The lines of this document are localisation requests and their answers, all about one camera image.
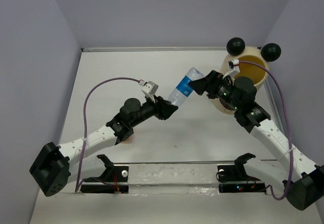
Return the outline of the blue label water bottle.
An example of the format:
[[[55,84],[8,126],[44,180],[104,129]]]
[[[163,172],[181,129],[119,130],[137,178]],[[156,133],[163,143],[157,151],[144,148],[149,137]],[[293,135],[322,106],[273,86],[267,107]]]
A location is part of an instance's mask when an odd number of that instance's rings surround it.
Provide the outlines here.
[[[202,79],[203,77],[204,75],[198,69],[192,67],[168,96],[168,101],[171,104],[180,107],[193,91],[189,86],[189,83]]]

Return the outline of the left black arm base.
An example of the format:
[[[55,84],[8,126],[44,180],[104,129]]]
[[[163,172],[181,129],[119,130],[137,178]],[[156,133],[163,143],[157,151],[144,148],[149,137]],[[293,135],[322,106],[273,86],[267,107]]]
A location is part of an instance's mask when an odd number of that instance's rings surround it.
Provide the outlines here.
[[[81,182],[83,194],[127,194],[129,192],[128,165],[116,165],[104,154],[97,155],[105,170],[97,177],[89,177]]]

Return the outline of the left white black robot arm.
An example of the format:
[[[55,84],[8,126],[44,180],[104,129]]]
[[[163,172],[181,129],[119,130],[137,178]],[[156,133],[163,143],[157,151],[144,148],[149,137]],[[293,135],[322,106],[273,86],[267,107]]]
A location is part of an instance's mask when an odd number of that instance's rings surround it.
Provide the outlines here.
[[[72,172],[73,166],[84,164],[88,156],[127,140],[133,135],[134,127],[151,117],[167,120],[177,110],[176,105],[160,96],[153,100],[147,98],[145,103],[129,98],[111,121],[88,136],[59,145],[45,144],[29,172],[43,194],[53,196],[82,176]]]

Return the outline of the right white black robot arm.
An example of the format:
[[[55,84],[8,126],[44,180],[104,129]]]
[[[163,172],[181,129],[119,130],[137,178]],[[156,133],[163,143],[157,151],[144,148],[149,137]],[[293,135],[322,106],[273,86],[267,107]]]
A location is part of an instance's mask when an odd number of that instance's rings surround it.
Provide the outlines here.
[[[198,94],[218,98],[235,111],[236,121],[259,140],[277,159],[284,170],[262,164],[255,156],[233,166],[238,179],[249,175],[283,190],[284,198],[298,210],[305,210],[323,197],[323,166],[319,166],[298,150],[276,126],[271,116],[255,102],[257,88],[251,79],[239,77],[234,81],[211,71],[202,79],[189,82]]]

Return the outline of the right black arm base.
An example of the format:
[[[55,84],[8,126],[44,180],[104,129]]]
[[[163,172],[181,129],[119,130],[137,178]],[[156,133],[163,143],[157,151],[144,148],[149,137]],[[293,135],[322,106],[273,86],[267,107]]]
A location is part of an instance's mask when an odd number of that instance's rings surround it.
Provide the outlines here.
[[[245,171],[245,164],[255,157],[246,153],[236,158],[232,165],[218,165],[215,177],[219,183],[219,193],[266,193],[265,183],[248,176]]]

